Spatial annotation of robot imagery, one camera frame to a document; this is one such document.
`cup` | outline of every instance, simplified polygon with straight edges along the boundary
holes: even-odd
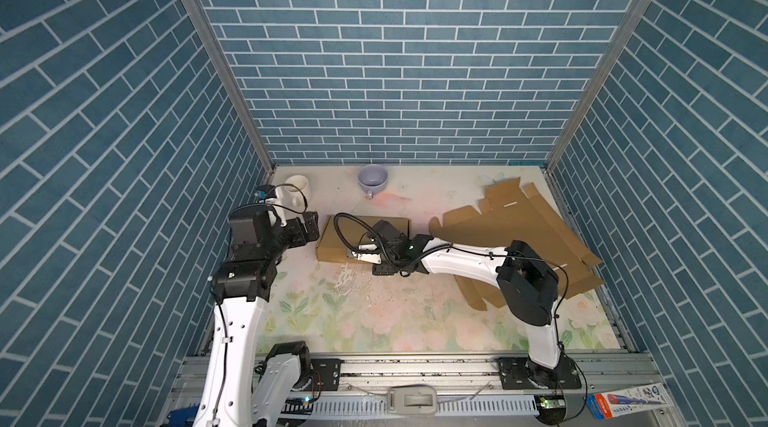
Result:
[[[357,183],[369,199],[384,190],[388,178],[386,169],[378,164],[366,165],[357,173]]]
[[[306,198],[307,203],[309,203],[310,195],[312,194],[312,191],[310,190],[310,181],[303,175],[292,175],[286,179],[284,184],[295,185],[295,187],[285,185],[283,188],[285,189],[286,197],[290,204],[294,208],[303,209],[304,198]]]

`product box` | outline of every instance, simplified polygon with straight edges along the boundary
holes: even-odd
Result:
[[[479,207],[479,212],[469,205],[448,211],[442,215],[442,224],[434,217],[429,233],[448,242],[480,247],[506,247],[513,240],[522,240],[539,257],[568,272],[568,298],[603,284],[591,270],[602,260],[568,228],[533,184],[521,188],[520,179],[511,179],[490,186]],[[562,294],[565,276],[559,277]],[[466,277],[456,277],[456,284],[473,309],[486,310],[485,300],[495,307],[506,305],[502,291],[489,284]]]
[[[411,220],[404,217],[375,217],[375,216],[360,216],[365,223],[373,227],[378,221],[389,221],[397,230],[403,232],[408,237],[411,237]],[[349,219],[339,220],[339,229],[344,235],[346,240],[349,240],[352,245],[355,245],[360,241],[360,237],[366,232],[366,229],[360,226],[358,223]],[[350,259],[346,256],[346,246],[339,239],[339,235],[336,234],[336,229],[333,228],[333,216],[328,218],[325,229],[322,231],[320,240],[317,240],[316,247],[317,259],[322,262],[349,262],[360,263],[370,266],[370,262],[364,260]]]
[[[672,405],[672,397],[662,384],[648,384],[631,389],[590,395],[587,405],[597,420],[611,419],[644,410]]]

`table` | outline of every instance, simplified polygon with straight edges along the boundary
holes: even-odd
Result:
[[[273,184],[294,174],[309,179],[310,210],[320,229],[337,212],[408,217],[411,235],[428,233],[432,217],[477,207],[485,186],[521,178],[555,210],[541,169],[528,166],[388,166],[384,192],[368,200],[358,167],[278,167]],[[524,326],[507,307],[470,308],[448,275],[374,277],[367,266],[318,262],[315,243],[289,249],[278,266],[257,349],[303,339],[314,353],[488,352],[527,349]],[[594,291],[563,302],[559,322],[567,349],[617,349],[618,341]]]

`brick wall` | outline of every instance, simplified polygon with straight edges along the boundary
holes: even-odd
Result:
[[[540,164],[628,2],[203,0],[298,164]]]
[[[154,425],[263,169],[178,0],[0,0],[0,106],[0,425]]]
[[[768,0],[654,0],[556,176],[691,425],[768,413]]]

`brown cardboard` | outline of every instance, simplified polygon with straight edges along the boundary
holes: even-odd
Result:
[[[568,298],[603,283],[590,270],[601,260],[584,246],[533,184],[520,188],[520,179],[511,179],[488,187],[479,207],[479,212],[472,206],[446,212],[442,225],[433,218],[429,232],[448,242],[482,247],[508,246],[513,240],[523,240],[542,259],[562,266],[568,273]],[[562,294],[565,277],[560,277]],[[456,277],[456,283],[473,309],[485,310],[483,299],[496,307],[505,305],[501,291],[495,287],[465,277]]]
[[[360,217],[365,223],[373,227],[378,221],[389,221],[400,232],[405,233],[407,236],[411,236],[411,220],[404,217]],[[342,219],[339,221],[339,228],[346,240],[349,240],[352,245],[355,245],[360,237],[366,232],[366,229],[360,226],[358,223],[352,222],[349,219]],[[322,231],[320,240],[317,241],[316,248],[317,259],[323,262],[349,262],[360,263],[365,265],[371,265],[370,262],[364,262],[358,259],[350,259],[346,256],[346,246],[339,239],[336,234],[336,229],[333,228],[333,216],[329,217],[326,222],[325,230]]]

